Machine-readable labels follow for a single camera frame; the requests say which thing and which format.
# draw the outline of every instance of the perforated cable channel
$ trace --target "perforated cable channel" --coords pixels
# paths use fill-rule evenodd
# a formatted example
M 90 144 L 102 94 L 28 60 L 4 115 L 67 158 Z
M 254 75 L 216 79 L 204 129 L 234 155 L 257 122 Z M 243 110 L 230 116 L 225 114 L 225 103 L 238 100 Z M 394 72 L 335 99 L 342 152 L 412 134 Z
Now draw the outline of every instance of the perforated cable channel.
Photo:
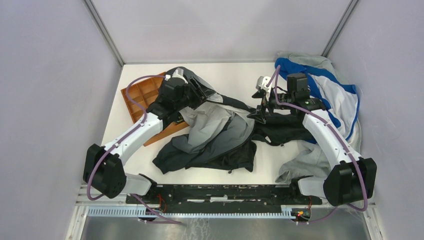
M 215 218 L 215 219 L 294 219 L 290 207 L 282 207 L 281 212 L 269 213 L 162 213 L 166 218 Z M 137 217 L 156 218 L 146 214 L 144 206 L 90 206 L 88 217 Z

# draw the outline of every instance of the blue stripe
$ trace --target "blue stripe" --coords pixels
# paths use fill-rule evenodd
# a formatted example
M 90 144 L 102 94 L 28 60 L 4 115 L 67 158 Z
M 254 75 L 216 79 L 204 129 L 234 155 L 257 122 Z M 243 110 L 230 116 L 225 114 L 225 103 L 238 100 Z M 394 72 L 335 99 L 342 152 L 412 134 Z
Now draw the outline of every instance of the blue stripe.
M 356 86 L 355 85 L 353 85 L 353 90 L 356 92 Z M 354 127 L 355 127 L 355 123 L 357 122 L 357 120 L 358 120 L 358 112 L 359 112 L 359 103 L 361 102 L 360 101 L 360 99 L 359 99 L 359 96 L 358 95 L 356 95 L 356 97 L 357 97 L 357 99 L 358 99 L 358 104 L 357 104 L 357 106 L 356 106 L 356 113 L 355 113 L 355 118 L 353 119 L 353 123 L 352 123 L 352 128 L 350 129 L 350 133 L 349 133 L 349 136 L 347 136 L 347 138 L 346 138 L 346 141 L 348 141 L 351 137 L 352 137 L 352 134 L 354 133 Z
M 309 88 L 310 88 L 310 95 L 312 97 L 318 98 L 322 101 L 322 103 L 327 108 L 327 112 L 328 112 L 328 115 L 329 115 L 332 123 L 334 124 L 334 126 L 336 128 L 339 128 L 342 124 L 340 123 L 340 121 L 336 117 L 333 116 L 333 114 L 331 112 L 328 111 L 329 109 L 332 108 L 332 106 L 330 105 L 330 103 L 325 98 L 323 98 L 323 96 L 321 95 L 320 89 L 317 86 L 317 83 L 314 81 L 314 79 L 311 77 L 311 75 L 324 76 L 324 77 L 328 78 L 330 81 L 340 85 L 346 92 L 356 95 L 356 97 L 358 99 L 358 103 L 357 103 L 357 107 L 356 107 L 356 113 L 355 113 L 355 117 L 353 119 L 352 126 L 350 128 L 349 136 L 347 136 L 347 138 L 346 138 L 346 140 L 349 140 L 349 138 L 352 136 L 352 134 L 354 132 L 355 123 L 358 120 L 358 111 L 359 111 L 359 106 L 360 106 L 360 101 L 359 101 L 359 97 L 358 97 L 355 85 L 353 85 L 353 84 L 341 84 L 336 79 L 336 77 L 326 69 L 317 68 L 317 67 L 308 66 L 308 65 L 297 64 L 297 63 L 294 63 L 294 62 L 292 62 L 289 59 L 284 58 L 284 57 L 280 57 L 275 61 L 275 67 L 277 67 L 278 65 L 280 65 L 279 74 L 284 79 L 287 79 L 287 75 L 289 75 L 289 74 L 295 74 L 295 73 L 306 74 L 307 83 L 308 83 Z

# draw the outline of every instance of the metal floor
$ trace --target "metal floor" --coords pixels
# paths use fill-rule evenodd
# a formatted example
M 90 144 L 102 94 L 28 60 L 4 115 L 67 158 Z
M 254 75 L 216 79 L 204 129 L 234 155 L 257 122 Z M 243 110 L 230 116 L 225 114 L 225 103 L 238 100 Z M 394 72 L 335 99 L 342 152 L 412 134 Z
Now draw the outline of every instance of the metal floor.
M 313 208 L 312 220 L 327 208 Z M 88 216 L 83 240 L 370 240 L 360 212 L 339 208 L 322 222 L 298 225 L 288 219 L 173 218 L 184 225 L 144 224 L 135 217 Z

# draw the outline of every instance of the red wire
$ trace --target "red wire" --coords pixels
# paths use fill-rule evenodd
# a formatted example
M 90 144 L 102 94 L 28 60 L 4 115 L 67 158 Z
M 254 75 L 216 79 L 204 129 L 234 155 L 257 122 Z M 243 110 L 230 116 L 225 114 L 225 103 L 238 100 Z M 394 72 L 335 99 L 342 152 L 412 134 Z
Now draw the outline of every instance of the red wire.
M 161 209 L 162 207 L 162 202 L 165 204 L 165 208 L 162 211 L 162 213 L 164 213 L 167 210 L 167 203 L 165 202 L 165 200 L 162 198 L 160 194 L 158 194 L 157 197 L 159 198 L 159 209 Z

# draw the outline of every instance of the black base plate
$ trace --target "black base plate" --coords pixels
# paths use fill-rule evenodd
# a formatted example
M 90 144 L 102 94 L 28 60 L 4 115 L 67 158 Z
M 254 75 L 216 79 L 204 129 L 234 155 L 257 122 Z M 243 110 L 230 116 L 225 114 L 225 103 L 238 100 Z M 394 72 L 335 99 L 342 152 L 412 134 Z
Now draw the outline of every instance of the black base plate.
M 166 202 L 166 213 L 281 213 L 281 205 L 308 205 L 308 196 L 293 196 L 286 185 L 173 185 L 152 187 L 146 196 L 148 204 L 159 204 L 160 194 Z M 227 197 L 234 202 L 211 202 L 211 197 Z M 312 196 L 313 205 L 321 205 L 319 197 Z M 140 204 L 134 197 L 126 197 L 127 204 Z

